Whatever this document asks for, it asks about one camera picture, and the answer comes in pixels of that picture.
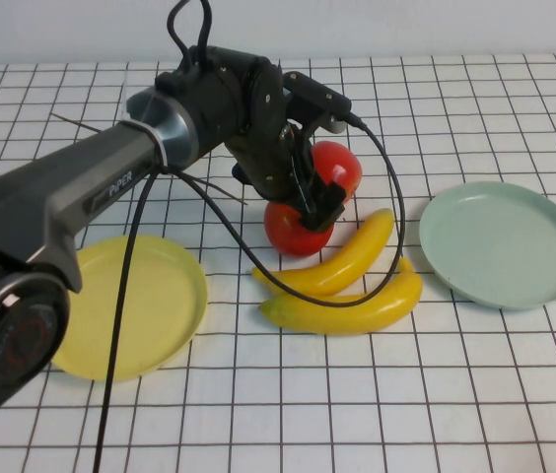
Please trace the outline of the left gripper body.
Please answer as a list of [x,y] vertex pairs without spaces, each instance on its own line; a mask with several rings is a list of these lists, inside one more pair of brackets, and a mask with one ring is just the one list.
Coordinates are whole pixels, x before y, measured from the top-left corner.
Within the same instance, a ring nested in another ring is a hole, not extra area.
[[228,151],[262,198],[301,214],[309,207],[315,170],[311,145],[297,125],[240,127],[228,138]]

